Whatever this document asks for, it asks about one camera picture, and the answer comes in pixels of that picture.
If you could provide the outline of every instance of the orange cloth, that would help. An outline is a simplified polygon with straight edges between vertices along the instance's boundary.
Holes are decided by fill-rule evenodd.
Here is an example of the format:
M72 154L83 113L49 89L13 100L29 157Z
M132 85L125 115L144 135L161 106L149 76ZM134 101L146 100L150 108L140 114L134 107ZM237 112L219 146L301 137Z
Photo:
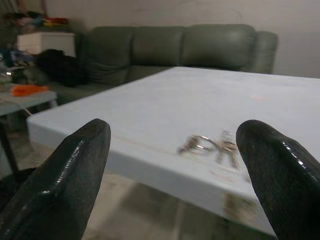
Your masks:
M15 97L23 97L30 94L40 93L48 91L47 86L37 86L37 85L17 85L11 88L11 95Z

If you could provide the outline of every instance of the sofa backrest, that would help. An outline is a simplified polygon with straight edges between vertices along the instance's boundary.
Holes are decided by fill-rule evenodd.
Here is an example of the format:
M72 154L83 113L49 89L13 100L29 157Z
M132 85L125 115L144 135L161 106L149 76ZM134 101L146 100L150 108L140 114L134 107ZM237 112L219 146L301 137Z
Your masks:
M90 81L117 86L175 66L271 74L277 44L244 24L101 26L82 54Z

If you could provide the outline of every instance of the black bag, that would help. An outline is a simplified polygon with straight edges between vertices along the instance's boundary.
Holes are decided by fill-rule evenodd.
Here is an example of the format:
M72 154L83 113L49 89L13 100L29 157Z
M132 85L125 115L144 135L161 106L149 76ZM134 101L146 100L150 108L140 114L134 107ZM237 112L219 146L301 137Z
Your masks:
M68 87L87 83L85 70L80 67L77 59L64 55L56 49L48 49L40 53L35 64L55 82Z

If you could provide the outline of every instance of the white cabinet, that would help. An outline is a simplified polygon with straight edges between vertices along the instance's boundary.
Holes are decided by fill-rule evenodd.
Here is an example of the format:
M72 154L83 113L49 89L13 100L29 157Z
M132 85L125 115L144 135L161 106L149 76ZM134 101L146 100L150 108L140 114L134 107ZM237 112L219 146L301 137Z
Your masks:
M18 36L18 49L37 55L47 49L63 50L75 57L75 35L68 32L35 32Z

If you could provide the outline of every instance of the small table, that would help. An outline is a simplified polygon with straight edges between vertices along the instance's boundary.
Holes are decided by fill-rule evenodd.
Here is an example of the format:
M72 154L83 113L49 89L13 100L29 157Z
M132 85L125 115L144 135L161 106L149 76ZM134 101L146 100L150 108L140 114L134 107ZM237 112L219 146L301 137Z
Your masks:
M10 127L16 128L15 112L43 103L49 103L51 108L57 106L57 94L54 91L44 91L28 96L12 96L9 92L0 92L0 117L7 115ZM7 156L0 144L0 176L1 178L12 173Z
M223 130L235 134L241 123L257 119L320 159L319 92L319 79L175 67L27 123L32 142L55 149L85 123L102 119L112 134L107 172L274 234L245 172L218 164L217 155L178 155L177 148L190 135L217 141Z

